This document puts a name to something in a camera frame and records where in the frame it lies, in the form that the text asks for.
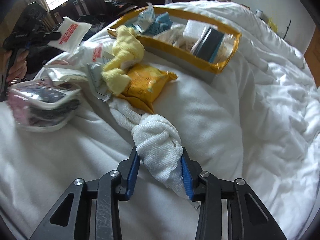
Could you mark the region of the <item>left hand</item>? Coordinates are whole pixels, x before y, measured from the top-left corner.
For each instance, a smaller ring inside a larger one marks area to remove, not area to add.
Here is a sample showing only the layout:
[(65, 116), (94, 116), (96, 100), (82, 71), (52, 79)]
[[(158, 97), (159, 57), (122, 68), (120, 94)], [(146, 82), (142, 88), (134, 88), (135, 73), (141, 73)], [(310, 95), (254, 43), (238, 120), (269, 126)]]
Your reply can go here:
[(29, 54), (28, 50), (23, 51), (18, 57), (17, 61), (10, 68), (8, 77), (6, 78), (7, 82), (11, 82), (15, 78), (22, 79), (24, 78), (27, 72), (27, 61), (26, 58)]

